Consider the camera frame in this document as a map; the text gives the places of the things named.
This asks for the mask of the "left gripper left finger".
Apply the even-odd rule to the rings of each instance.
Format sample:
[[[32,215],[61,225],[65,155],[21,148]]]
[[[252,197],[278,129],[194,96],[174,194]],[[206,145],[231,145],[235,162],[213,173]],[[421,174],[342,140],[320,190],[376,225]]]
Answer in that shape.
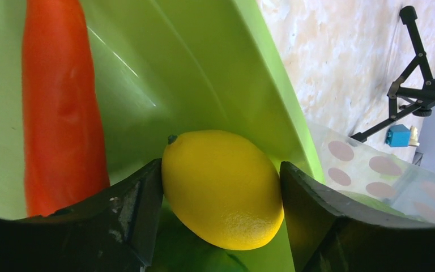
[[[145,271],[163,201],[161,160],[48,216],[0,218],[0,271]]]

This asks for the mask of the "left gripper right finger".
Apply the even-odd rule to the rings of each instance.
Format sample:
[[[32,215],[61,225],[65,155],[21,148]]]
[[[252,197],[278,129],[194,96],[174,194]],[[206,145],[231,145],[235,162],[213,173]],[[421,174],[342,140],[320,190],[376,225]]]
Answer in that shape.
[[[390,214],[280,165],[296,271],[435,271],[435,224]]]

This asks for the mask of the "clear zip top bag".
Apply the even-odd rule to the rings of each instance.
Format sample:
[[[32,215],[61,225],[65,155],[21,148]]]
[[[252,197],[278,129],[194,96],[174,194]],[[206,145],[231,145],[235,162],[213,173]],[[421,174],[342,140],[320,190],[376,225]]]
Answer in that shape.
[[[308,126],[328,187],[365,194],[409,218],[435,224],[435,173],[325,126]]]

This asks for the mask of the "orange toy carrot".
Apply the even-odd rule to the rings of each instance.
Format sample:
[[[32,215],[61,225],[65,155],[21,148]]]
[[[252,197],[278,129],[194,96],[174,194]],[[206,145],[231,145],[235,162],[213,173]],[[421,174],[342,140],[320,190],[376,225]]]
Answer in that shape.
[[[109,187],[87,24],[79,1],[28,1],[22,40],[24,190],[29,216]]]

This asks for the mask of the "yellow toy lemon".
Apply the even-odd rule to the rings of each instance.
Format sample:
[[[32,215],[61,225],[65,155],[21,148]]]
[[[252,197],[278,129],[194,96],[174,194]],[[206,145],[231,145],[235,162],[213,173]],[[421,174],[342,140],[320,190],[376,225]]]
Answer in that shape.
[[[240,135],[222,130],[170,135],[161,176],[178,219],[217,247],[260,248],[282,224],[279,174],[267,155]]]

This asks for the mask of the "green toy lettuce leaf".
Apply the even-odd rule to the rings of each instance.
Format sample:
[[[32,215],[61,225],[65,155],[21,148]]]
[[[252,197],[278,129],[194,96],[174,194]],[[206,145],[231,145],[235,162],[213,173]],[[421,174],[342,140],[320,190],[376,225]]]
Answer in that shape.
[[[338,190],[338,192],[353,199],[353,200],[355,200],[355,201],[357,201],[357,202],[362,203],[363,205],[371,207],[373,209],[383,211],[383,212],[388,213],[388,214],[400,216],[403,218],[409,218],[409,216],[407,216],[406,214],[404,214],[398,210],[395,210],[394,208],[390,207],[389,205],[385,204],[384,202],[381,202],[380,200],[372,198],[368,195],[360,194],[360,193],[356,193],[356,192],[349,192],[349,191],[345,191],[345,190]]]

